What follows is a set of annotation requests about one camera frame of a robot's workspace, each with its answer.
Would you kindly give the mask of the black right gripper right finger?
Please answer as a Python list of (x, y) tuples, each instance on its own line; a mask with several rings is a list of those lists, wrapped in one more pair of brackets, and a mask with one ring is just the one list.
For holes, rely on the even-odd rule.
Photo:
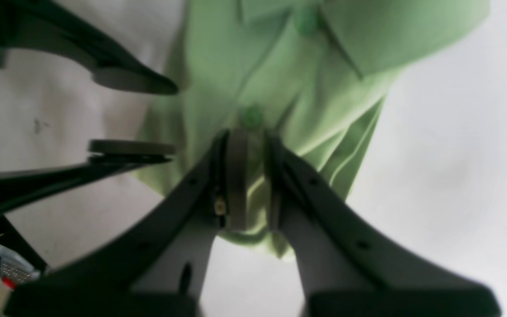
[(491, 291), (399, 246), (265, 134), (270, 227), (294, 247), (310, 304), (491, 304)]

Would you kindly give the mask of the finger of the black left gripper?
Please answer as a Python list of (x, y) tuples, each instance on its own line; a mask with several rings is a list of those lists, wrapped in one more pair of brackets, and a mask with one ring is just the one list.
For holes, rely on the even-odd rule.
[(177, 85), (113, 38), (52, 0), (0, 0), (0, 70), (12, 49), (53, 54), (88, 70), (105, 88), (173, 96)]
[(173, 145), (93, 139), (82, 164), (49, 169), (0, 172), (0, 216), (46, 197), (149, 165), (164, 164)]

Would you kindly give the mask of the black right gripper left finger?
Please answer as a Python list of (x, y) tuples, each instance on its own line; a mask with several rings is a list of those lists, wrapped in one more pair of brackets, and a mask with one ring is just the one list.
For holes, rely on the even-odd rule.
[(199, 299), (214, 238), (246, 228), (248, 132), (224, 130), (169, 196), (141, 222), (88, 257), (40, 280), (44, 286)]

